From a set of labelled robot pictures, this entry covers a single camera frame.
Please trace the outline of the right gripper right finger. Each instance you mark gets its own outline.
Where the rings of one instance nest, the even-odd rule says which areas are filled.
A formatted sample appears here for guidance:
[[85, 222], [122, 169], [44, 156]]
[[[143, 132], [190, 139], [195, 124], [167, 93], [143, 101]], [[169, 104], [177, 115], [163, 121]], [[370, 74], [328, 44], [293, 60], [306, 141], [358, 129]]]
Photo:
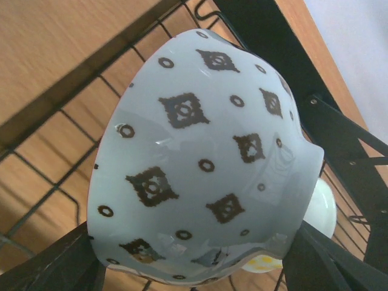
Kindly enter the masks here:
[[283, 259], [288, 290], [387, 290], [387, 275], [303, 221]]

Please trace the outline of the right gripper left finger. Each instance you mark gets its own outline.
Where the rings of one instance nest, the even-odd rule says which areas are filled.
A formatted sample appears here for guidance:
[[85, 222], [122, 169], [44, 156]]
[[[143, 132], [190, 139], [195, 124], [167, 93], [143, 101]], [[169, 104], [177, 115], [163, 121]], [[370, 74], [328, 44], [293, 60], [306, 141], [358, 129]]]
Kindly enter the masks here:
[[32, 259], [1, 275], [1, 290], [102, 290], [106, 268], [84, 222]]

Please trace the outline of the yellow sun pattern bowl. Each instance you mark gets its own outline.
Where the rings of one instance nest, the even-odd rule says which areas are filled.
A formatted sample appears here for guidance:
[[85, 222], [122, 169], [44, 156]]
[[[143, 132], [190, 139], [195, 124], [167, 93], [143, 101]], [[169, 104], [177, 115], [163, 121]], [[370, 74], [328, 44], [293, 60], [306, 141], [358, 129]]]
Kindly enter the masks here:
[[267, 273], [276, 269], [282, 269], [281, 259], [275, 259], [267, 255], [258, 255], [242, 266], [242, 269], [251, 273]]

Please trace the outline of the black wire dish rack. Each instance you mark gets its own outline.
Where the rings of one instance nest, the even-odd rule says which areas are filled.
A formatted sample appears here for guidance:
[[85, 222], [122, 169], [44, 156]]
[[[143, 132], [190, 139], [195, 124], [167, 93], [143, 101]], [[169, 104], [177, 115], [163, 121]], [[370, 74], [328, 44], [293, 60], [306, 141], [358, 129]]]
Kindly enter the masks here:
[[306, 140], [324, 150], [303, 221], [387, 275], [387, 146], [345, 117], [275, 1], [218, 1], [232, 44], [268, 62], [295, 99]]

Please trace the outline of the white bowl black diamonds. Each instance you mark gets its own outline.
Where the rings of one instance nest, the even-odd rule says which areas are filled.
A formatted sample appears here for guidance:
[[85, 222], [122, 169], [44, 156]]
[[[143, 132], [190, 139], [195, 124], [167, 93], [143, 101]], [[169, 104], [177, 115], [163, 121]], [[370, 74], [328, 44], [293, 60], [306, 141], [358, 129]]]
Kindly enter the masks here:
[[258, 255], [283, 259], [323, 158], [275, 68], [213, 31], [180, 33], [146, 60], [102, 136], [93, 251], [110, 269], [187, 287]]

